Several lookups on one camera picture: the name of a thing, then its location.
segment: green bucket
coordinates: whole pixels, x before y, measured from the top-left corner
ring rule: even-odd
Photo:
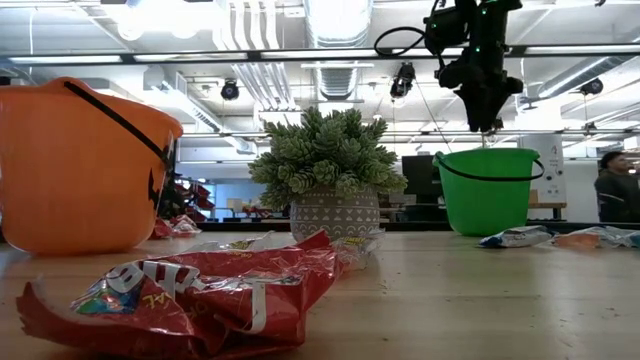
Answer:
[[[527,222],[531,180],[544,174],[531,149],[476,149],[436,154],[453,230],[489,236]],[[533,163],[542,168],[531,176]]]

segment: person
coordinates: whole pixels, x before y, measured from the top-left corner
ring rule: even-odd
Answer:
[[[638,178],[629,174],[623,152],[612,151],[600,161],[600,175],[595,182],[601,222],[640,222],[640,187]]]

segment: orange bucket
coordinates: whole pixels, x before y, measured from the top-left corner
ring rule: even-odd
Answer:
[[[151,235],[180,123],[72,78],[0,87],[0,210],[34,254],[130,249]]]

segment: security camera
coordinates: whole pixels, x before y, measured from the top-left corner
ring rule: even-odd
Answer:
[[[222,87],[222,91],[220,91],[220,95],[223,99],[232,101],[240,96],[240,90],[238,90],[236,82],[236,79],[227,79],[224,81],[224,86]]]

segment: desk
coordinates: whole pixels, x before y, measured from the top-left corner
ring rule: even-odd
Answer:
[[[22,334],[14,298],[40,273],[55,302],[67,304],[115,264],[252,235],[207,233],[72,259],[31,259],[0,247],[3,358],[105,359]],[[377,261],[343,277],[311,309],[306,344],[267,359],[640,358],[637,250],[496,251],[475,244],[448,232],[387,234]]]

